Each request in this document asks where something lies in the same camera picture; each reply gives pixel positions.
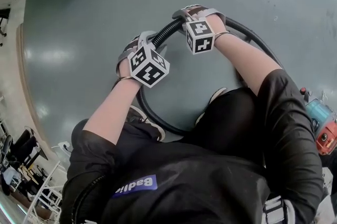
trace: black jacket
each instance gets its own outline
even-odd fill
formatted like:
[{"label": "black jacket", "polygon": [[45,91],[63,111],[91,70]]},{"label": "black jacket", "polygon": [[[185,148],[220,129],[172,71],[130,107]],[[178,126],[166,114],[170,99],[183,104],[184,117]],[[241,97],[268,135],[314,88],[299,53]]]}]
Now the black jacket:
[{"label": "black jacket", "polygon": [[139,150],[118,165],[112,143],[82,132],[73,144],[61,223],[71,223],[78,194],[105,174],[80,208],[98,223],[261,223],[271,191],[291,202],[296,223],[310,223],[322,198],[322,167],[311,120],[283,70],[269,74],[259,95],[266,168],[184,143]]}]

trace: shoe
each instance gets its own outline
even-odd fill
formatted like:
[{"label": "shoe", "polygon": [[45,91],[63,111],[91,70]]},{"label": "shoe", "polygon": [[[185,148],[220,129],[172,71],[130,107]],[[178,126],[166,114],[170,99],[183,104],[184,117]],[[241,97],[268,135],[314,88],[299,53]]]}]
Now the shoe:
[{"label": "shoe", "polygon": [[[219,96],[223,95],[227,93],[227,88],[226,87],[222,87],[220,88],[219,90],[217,90],[211,97],[210,99],[210,102],[209,102],[209,105],[216,99],[218,98]],[[195,125],[197,125],[200,121],[200,119],[204,116],[204,112],[197,118],[197,120],[195,121]]]},{"label": "shoe", "polygon": [[152,123],[146,116],[146,114],[139,108],[135,106],[130,106],[130,109],[127,113],[125,122],[127,123],[146,123],[154,126],[159,130],[160,136],[157,138],[158,141],[162,141],[165,139],[165,131],[159,125]]}]

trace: bracelet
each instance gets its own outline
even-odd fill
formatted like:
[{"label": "bracelet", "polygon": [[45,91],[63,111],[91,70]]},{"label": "bracelet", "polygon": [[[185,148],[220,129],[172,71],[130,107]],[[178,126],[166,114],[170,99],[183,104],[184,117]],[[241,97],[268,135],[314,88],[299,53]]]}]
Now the bracelet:
[{"label": "bracelet", "polygon": [[127,79],[133,79],[133,80],[135,80],[135,81],[137,81],[135,78],[133,78],[132,76],[127,76],[127,77],[121,77],[121,78],[119,78],[118,80],[117,80],[117,82],[120,82],[120,81],[122,81],[122,80],[127,80]]},{"label": "bracelet", "polygon": [[133,78],[133,77],[131,77],[131,76],[127,76],[127,77],[119,77],[119,78],[117,79],[117,81],[115,82],[115,84],[113,85],[113,87],[111,88],[111,90],[114,89],[114,87],[117,85],[117,83],[119,83],[119,82],[122,81],[122,80],[127,80],[127,79],[132,79],[132,80],[137,81],[135,78]]},{"label": "bracelet", "polygon": [[214,40],[214,42],[216,42],[216,40],[218,39],[218,37],[220,37],[220,36],[222,36],[222,35],[225,35],[225,34],[231,34],[231,32],[226,31],[226,32],[217,33],[217,34],[215,35],[215,40]]}]

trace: blue patch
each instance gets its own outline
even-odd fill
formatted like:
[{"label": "blue patch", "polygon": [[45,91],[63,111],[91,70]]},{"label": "blue patch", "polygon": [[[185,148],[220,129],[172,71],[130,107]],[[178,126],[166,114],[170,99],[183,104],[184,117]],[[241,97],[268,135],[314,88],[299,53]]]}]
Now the blue patch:
[{"label": "blue patch", "polygon": [[115,194],[113,194],[112,198],[119,197],[121,195],[129,194],[131,192],[136,192],[140,190],[155,190],[157,189],[157,179],[156,175],[153,174],[151,176],[145,176],[134,180],[125,186],[122,186],[117,189]]}]

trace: coiled hose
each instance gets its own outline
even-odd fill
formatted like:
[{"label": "coiled hose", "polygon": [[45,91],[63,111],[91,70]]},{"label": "coiled hose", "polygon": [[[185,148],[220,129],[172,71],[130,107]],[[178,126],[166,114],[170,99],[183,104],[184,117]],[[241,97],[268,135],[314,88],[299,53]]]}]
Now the coiled hose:
[{"label": "coiled hose", "polygon": [[[156,48],[159,48],[173,33],[182,28],[182,25],[185,23],[185,20],[182,18],[178,18],[167,26],[165,26],[159,33],[152,39],[152,43]],[[234,30],[239,31],[240,33],[246,35],[249,39],[254,41],[269,57],[274,59],[280,67],[283,68],[281,62],[277,59],[276,55],[272,52],[272,50],[267,46],[267,44],[251,29],[244,26],[243,24],[226,17],[226,26],[233,28]],[[157,125],[161,126],[166,131],[170,131],[174,134],[184,136],[188,132],[175,126],[170,125],[161,119],[149,106],[144,93],[144,86],[142,85],[137,93],[137,101],[141,109],[144,111],[146,116],[152,120]]]}]

